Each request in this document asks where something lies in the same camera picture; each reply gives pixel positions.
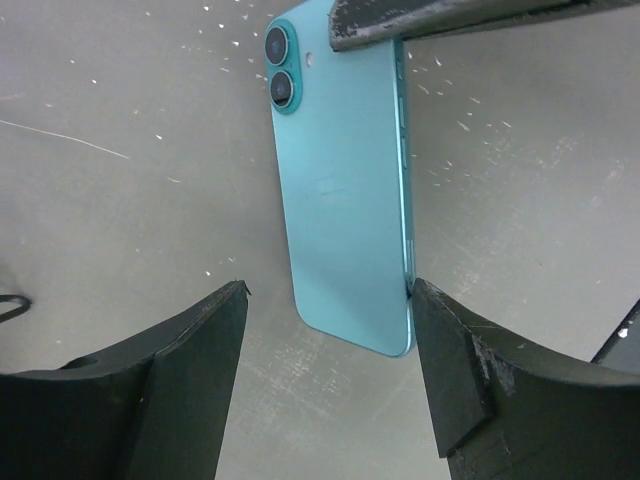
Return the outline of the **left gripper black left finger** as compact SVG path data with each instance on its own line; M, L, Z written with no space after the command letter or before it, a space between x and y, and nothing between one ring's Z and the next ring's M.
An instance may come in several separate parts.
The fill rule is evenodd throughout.
M248 313L231 281L53 370L1 378L5 479L212 479Z

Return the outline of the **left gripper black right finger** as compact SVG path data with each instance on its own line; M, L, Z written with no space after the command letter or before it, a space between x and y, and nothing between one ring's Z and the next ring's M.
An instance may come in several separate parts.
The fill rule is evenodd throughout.
M454 479L635 479L639 317L605 361L570 357L417 280L416 345Z

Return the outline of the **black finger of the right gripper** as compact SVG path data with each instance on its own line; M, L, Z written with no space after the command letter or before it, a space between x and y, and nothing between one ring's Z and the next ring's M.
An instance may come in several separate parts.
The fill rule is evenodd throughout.
M328 17L336 52L389 39L460 35L520 27L634 7L637 1L373 0L336 1Z

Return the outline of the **teal smartphone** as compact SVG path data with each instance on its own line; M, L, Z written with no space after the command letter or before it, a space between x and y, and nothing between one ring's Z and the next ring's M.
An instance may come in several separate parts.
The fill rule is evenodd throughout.
M337 53L331 3L264 37L294 303L310 327L389 356L414 343L414 228L403 44Z

